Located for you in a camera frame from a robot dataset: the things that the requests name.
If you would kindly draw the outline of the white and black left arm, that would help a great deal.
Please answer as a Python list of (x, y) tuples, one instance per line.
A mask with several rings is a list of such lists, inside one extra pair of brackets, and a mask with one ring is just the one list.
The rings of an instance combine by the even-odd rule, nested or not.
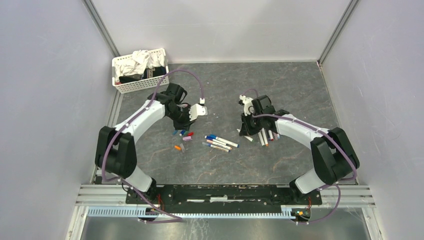
[(168, 117), (177, 131), (187, 131), (195, 122), (190, 117), (191, 105), (184, 103), (187, 91), (171, 83), (165, 91), (151, 94), (145, 104), (125, 121), (100, 129), (94, 163), (104, 172), (114, 174), (138, 190), (145, 204), (157, 198), (156, 180), (138, 167), (136, 143), (157, 121)]

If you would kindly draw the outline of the green capped marker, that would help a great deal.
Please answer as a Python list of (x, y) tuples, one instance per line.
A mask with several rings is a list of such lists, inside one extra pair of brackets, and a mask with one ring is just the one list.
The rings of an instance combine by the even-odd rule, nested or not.
[(250, 137), (250, 136), (244, 136), (244, 138), (246, 138), (247, 140), (249, 140), (250, 142), (253, 142), (254, 140), (253, 140), (253, 138), (252, 137)]

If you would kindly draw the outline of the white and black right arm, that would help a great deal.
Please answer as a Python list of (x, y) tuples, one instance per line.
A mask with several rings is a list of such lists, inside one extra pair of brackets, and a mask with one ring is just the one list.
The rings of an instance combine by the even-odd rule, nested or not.
[(243, 106), (240, 136), (258, 135), (264, 146), (274, 136), (285, 136), (311, 151), (312, 169), (289, 184), (288, 196), (293, 203), (302, 204), (314, 190), (357, 178), (360, 161), (342, 128), (318, 127), (288, 111), (276, 110), (267, 95), (251, 98), (241, 94), (238, 103)]

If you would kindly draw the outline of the orange capped white marker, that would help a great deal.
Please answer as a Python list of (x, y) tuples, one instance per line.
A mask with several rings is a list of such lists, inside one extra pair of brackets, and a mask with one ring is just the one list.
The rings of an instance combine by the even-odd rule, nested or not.
[(267, 133), (264, 128), (261, 129), (261, 135), (262, 135), (263, 145), (268, 147), (269, 143), (268, 143)]

